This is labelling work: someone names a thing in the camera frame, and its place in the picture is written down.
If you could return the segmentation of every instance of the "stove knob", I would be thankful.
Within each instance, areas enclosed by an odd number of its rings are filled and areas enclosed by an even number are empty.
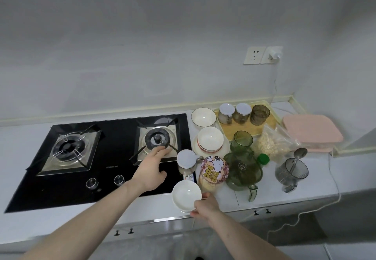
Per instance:
[[[89,180],[87,180],[86,182],[86,187],[89,189],[89,190],[95,190],[97,187],[98,187],[98,181],[96,178],[90,178]]]
[[[124,183],[123,175],[117,175],[114,179],[114,183],[116,186],[120,187]]]

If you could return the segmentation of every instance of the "white bowl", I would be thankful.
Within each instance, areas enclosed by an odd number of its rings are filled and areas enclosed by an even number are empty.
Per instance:
[[[197,135],[197,142],[200,148],[209,153],[214,153],[221,149],[223,141],[222,132],[211,126],[201,129]]]
[[[172,189],[172,201],[183,213],[194,210],[194,202],[201,199],[200,187],[190,180],[180,181]]]
[[[209,108],[197,108],[191,115],[192,121],[195,125],[200,127],[211,126],[217,120],[215,112]]]

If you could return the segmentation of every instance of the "brown glass cup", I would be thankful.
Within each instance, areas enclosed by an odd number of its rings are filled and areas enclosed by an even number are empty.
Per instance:
[[[255,105],[251,112],[251,123],[253,125],[262,125],[270,115],[270,110],[263,105]]]

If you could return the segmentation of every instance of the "green glass cup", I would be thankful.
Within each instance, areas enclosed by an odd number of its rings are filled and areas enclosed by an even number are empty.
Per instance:
[[[250,146],[252,143],[252,135],[246,131],[239,130],[234,134],[230,144],[230,150],[235,154],[246,153],[247,151],[251,150]]]

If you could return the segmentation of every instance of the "white wall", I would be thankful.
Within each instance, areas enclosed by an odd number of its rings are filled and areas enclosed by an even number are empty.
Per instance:
[[[292,94],[346,1],[0,0],[0,119]]]
[[[345,137],[340,149],[376,128],[375,6],[376,0],[350,2],[321,59],[294,93],[309,112],[336,123]],[[367,136],[357,146],[376,146],[375,140]]]

